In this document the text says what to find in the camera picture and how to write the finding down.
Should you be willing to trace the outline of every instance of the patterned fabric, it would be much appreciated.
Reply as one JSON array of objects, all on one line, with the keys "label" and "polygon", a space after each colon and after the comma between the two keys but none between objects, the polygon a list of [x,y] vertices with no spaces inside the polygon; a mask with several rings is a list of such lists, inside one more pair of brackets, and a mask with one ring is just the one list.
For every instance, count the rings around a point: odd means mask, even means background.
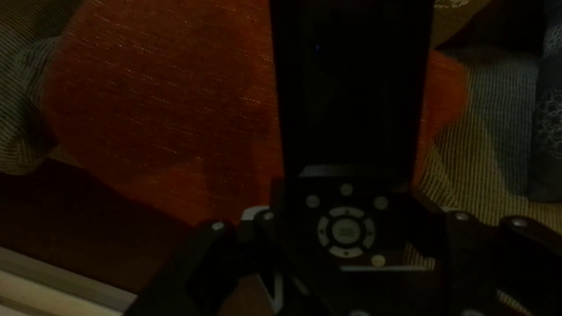
[{"label": "patterned fabric", "polygon": [[0,173],[27,174],[52,148],[34,108],[43,67],[77,0],[0,0]]},{"label": "patterned fabric", "polygon": [[552,213],[559,206],[524,199],[537,59],[489,50],[452,55],[468,69],[470,103],[466,117],[435,141],[422,194],[489,225],[521,215],[562,232],[562,217]]},{"label": "patterned fabric", "polygon": [[544,16],[528,199],[562,203],[562,0],[545,0]]}]

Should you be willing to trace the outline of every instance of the orange fabric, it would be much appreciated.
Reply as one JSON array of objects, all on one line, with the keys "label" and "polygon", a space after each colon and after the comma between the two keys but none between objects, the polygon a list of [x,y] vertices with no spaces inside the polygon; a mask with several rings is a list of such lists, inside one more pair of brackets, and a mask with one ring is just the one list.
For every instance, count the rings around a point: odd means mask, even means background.
[{"label": "orange fabric", "polygon": [[[41,106],[61,145],[105,185],[185,224],[235,222],[268,203],[280,174],[273,92],[264,0],[85,0],[48,66]],[[447,103],[437,97],[447,88],[433,92],[428,106],[461,108],[447,104],[456,90]],[[449,117],[426,118],[437,120],[422,139]]]},{"label": "orange fabric", "polygon": [[422,164],[430,143],[440,131],[461,117],[466,103],[468,76],[465,67],[437,52],[431,52],[426,62],[414,185],[419,185],[422,178]]}]

